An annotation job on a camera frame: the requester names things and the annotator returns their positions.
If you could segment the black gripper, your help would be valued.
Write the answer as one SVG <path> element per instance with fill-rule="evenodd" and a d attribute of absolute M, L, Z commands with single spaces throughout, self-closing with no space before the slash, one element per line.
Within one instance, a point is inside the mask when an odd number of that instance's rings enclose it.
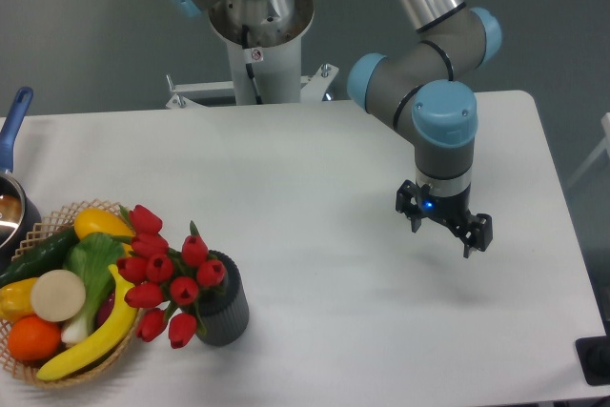
<path fill-rule="evenodd" d="M 452 196 L 430 194 L 430 187 L 419 187 L 405 180 L 396 191 L 396 211 L 403 214 L 416 233 L 423 219 L 430 219 L 449 229 L 463 243 L 463 257 L 473 251 L 485 252 L 493 240 L 493 220 L 489 214 L 469 211 L 471 187 Z"/>

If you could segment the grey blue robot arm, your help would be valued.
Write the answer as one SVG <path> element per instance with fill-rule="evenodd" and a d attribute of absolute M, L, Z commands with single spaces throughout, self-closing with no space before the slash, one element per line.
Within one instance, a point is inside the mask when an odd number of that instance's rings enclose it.
<path fill-rule="evenodd" d="M 172 0 L 188 16 L 206 13 L 224 40 L 240 105 L 304 100 L 301 44 L 313 0 Z M 459 82 L 492 58 L 502 31 L 488 10 L 464 0 L 400 0 L 417 45 L 398 60 L 379 53 L 352 67 L 347 92 L 364 111 L 410 142 L 416 177 L 396 193 L 396 210 L 417 230 L 424 219 L 447 228 L 466 253 L 493 238 L 488 214 L 469 208 L 477 102 Z"/>

